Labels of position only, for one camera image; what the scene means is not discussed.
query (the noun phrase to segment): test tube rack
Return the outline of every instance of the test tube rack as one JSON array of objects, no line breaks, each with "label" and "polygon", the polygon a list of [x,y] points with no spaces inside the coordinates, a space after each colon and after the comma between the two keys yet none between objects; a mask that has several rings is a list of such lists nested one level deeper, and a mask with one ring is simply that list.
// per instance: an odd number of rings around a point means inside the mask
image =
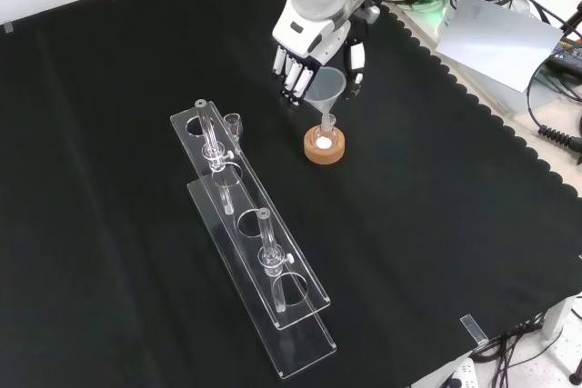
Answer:
[{"label": "test tube rack", "polygon": [[170,118],[198,179],[188,185],[207,231],[285,379],[336,351],[318,312],[326,291],[212,102]]}]

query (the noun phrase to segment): robotic arm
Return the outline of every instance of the robotic arm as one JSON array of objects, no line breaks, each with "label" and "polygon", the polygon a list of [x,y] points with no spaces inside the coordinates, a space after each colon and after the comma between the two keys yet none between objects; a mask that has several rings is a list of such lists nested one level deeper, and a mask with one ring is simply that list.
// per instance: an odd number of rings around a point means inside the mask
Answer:
[{"label": "robotic arm", "polygon": [[[283,79],[284,94],[297,103],[309,87],[314,72],[344,45],[351,28],[350,17],[360,15],[373,23],[379,9],[371,6],[363,13],[365,0],[287,0],[273,37],[277,49],[273,73]],[[358,39],[348,44],[355,94],[363,80],[364,46]]]}]

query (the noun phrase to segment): robot finger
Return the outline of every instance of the robot finger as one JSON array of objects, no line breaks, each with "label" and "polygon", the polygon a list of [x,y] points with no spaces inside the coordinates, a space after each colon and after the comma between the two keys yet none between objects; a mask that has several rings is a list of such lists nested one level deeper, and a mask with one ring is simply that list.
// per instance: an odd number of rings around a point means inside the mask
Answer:
[{"label": "robot finger", "polygon": [[292,62],[294,61],[294,59],[289,56],[289,54],[286,55],[286,61],[285,61],[285,76],[289,76],[289,73],[291,73],[291,67],[293,66]]},{"label": "robot finger", "polygon": [[296,99],[300,99],[307,86],[311,82],[311,78],[313,77],[313,70],[309,70],[307,67],[303,70],[301,76],[297,80],[295,88],[293,89],[293,95]]},{"label": "robot finger", "polygon": [[287,91],[293,90],[295,86],[295,82],[297,78],[301,74],[301,70],[303,70],[303,65],[298,63],[295,59],[291,60],[291,69],[289,74],[287,75],[287,79],[285,80],[285,89]]},{"label": "robot finger", "polygon": [[285,50],[283,47],[279,46],[276,49],[275,63],[273,64],[273,73],[277,76],[281,75],[281,72],[283,72],[286,55],[287,50]]}]

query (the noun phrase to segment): rack hole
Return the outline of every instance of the rack hole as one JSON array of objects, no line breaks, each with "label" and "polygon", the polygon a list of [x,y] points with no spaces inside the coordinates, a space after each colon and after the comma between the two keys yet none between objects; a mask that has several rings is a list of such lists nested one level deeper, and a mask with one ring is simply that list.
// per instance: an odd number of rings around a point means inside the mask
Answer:
[{"label": "rack hole", "polygon": [[238,230],[244,236],[255,237],[261,234],[258,227],[258,218],[256,218],[256,209],[244,211],[238,217]]},{"label": "rack hole", "polygon": [[225,163],[220,172],[212,173],[212,182],[218,186],[228,187],[239,184],[243,180],[243,169],[236,163]]},{"label": "rack hole", "polygon": [[285,306],[300,304],[307,298],[307,281],[298,273],[283,273],[275,279],[273,286],[280,282],[283,286]]},{"label": "rack hole", "polygon": [[[210,119],[210,124],[212,127],[215,127],[215,121],[212,118]],[[190,120],[188,120],[186,123],[186,130],[193,136],[202,136],[202,126],[200,125],[200,119],[198,116],[192,117]]]}]

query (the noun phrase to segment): black cloth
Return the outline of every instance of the black cloth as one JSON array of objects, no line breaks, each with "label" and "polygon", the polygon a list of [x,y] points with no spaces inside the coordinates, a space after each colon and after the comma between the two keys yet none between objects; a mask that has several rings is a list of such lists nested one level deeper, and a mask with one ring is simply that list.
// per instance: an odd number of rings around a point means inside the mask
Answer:
[{"label": "black cloth", "polygon": [[403,387],[582,287],[581,206],[384,11],[346,155],[270,78],[285,0],[85,0],[0,35],[0,384],[281,382],[186,190],[169,117],[198,98],[243,147],[331,298],[337,353],[287,386]]}]

